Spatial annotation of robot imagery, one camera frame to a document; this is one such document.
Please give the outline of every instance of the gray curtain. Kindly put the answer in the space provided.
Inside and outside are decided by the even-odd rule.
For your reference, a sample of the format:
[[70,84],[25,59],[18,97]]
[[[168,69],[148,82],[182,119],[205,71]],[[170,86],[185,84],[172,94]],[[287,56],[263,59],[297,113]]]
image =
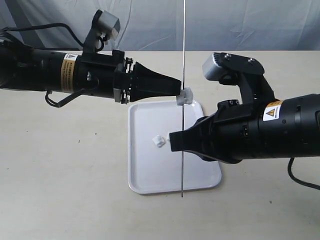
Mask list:
[[[63,22],[81,41],[96,10],[109,11],[120,18],[121,32],[105,50],[182,50],[183,0],[8,1],[31,25]],[[320,50],[320,0],[186,0],[186,6],[187,51]],[[0,7],[0,28],[14,26],[14,9]],[[64,29],[36,32],[46,47],[78,47]]]

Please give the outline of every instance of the table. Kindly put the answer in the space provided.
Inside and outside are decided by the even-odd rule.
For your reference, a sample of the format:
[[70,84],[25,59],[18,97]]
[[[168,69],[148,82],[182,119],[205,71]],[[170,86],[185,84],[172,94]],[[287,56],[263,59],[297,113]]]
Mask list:
[[[319,51],[231,53],[260,61],[279,99],[320,93]],[[205,80],[210,54],[187,52],[185,64],[185,85],[207,115],[240,98],[236,86]],[[182,52],[126,56],[182,79]],[[221,163],[219,186],[184,198],[139,195],[127,182],[130,104],[81,96],[57,109],[44,95],[0,91],[0,239],[319,239],[320,193],[289,178],[288,159]],[[164,99],[174,100],[144,101]],[[317,157],[297,159],[293,171],[320,184]]]

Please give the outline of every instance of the plastic tray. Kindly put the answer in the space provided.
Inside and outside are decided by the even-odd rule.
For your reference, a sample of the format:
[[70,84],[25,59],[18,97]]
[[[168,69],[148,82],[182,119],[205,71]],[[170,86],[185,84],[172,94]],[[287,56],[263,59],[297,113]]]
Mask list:
[[[184,108],[185,129],[203,117],[201,105],[193,101]],[[175,192],[181,190],[181,152],[171,152],[170,143],[156,147],[152,138],[168,132],[181,131],[182,106],[175,101],[142,102],[128,110],[128,169],[129,187],[138,194]],[[185,190],[207,189],[222,178],[219,163],[203,161],[184,153]]]

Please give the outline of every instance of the black cable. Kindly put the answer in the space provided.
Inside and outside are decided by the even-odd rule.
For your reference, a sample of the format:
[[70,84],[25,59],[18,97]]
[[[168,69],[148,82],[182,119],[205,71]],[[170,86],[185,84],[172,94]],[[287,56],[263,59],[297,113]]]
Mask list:
[[70,103],[72,100],[76,99],[77,97],[80,97],[81,95],[87,93],[88,91],[94,90],[97,87],[99,87],[99,83],[100,82],[99,82],[99,79],[97,77],[95,78],[95,81],[96,81],[96,85],[94,87],[88,88],[88,89],[82,88],[81,90],[70,94],[69,96],[67,96],[66,98],[62,99],[59,102],[55,102],[55,101],[53,101],[52,99],[49,98],[49,95],[52,94],[51,90],[48,90],[46,92],[46,94],[44,96],[44,99],[45,99],[46,103],[49,104],[50,106],[55,107],[55,108],[61,108],[64,105]]
[[296,183],[300,184],[300,185],[303,185],[303,186],[306,186],[308,188],[312,188],[312,189],[317,189],[317,190],[320,190],[320,185],[316,185],[316,184],[313,184],[313,183],[310,183],[310,182],[306,182],[306,181],[302,181],[298,178],[296,178],[293,173],[292,173],[292,165],[294,163],[294,160],[295,158],[294,157],[291,157],[290,158],[290,161],[288,163],[288,174],[290,176],[290,178],[295,181]]
[[102,37],[98,36],[97,39],[100,41],[101,46],[98,49],[95,48],[95,50],[96,50],[96,52],[100,52],[102,49],[104,49],[105,43],[104,43],[104,40],[102,39]]
[[42,30],[42,29],[49,29],[49,28],[56,28],[56,27],[62,27],[68,30],[68,32],[71,34],[73,39],[81,46],[83,47],[84,44],[77,38],[75,33],[72,31],[72,29],[65,23],[57,22],[57,23],[50,23],[45,25],[38,25],[38,26],[30,26],[30,27],[23,27],[23,28],[17,28],[17,27],[5,27],[1,29],[2,31],[12,31],[12,32],[23,32],[23,31],[30,31],[30,30]]

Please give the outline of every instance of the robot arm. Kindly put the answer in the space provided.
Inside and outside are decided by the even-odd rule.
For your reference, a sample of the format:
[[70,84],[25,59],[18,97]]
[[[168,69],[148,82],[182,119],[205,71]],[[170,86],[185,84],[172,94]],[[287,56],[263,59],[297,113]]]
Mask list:
[[238,164],[246,159],[290,158],[288,174],[298,157],[320,156],[320,94],[276,99],[255,59],[214,53],[202,66],[209,81],[238,86],[242,104],[229,99],[217,104],[217,112],[205,116],[184,131],[170,133],[171,151],[185,151],[204,161]]
[[[18,30],[5,28],[0,31],[0,37],[6,39],[0,42],[1,89],[44,91],[46,102],[56,108],[80,95],[111,98],[127,104],[180,94],[181,81],[154,72],[139,62],[134,64],[131,58],[125,58],[123,51],[113,50],[112,55],[98,53],[108,40],[117,37],[120,30],[119,19],[106,11],[98,10],[94,15],[84,43],[80,42],[82,55],[24,45],[7,32]],[[52,92],[70,95],[54,102],[49,98]]]

